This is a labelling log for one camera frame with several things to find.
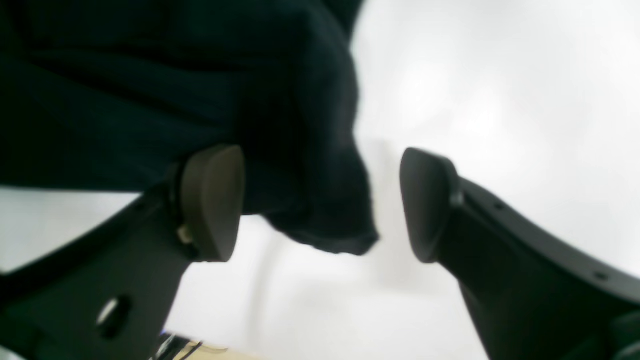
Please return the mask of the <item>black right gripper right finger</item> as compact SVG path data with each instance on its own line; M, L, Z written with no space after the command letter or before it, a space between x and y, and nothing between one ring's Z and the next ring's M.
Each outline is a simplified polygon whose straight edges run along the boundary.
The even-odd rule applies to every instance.
M490 360L637 360L639 279L569 246L446 157L404 151L399 180L416 258L458 282Z

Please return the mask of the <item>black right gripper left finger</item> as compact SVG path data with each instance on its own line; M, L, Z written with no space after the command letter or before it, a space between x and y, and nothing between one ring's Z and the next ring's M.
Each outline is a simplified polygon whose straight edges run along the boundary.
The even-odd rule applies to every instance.
M245 193L238 145L217 145L121 212L1 276L1 347L25 360L148 360L195 262L228 262Z

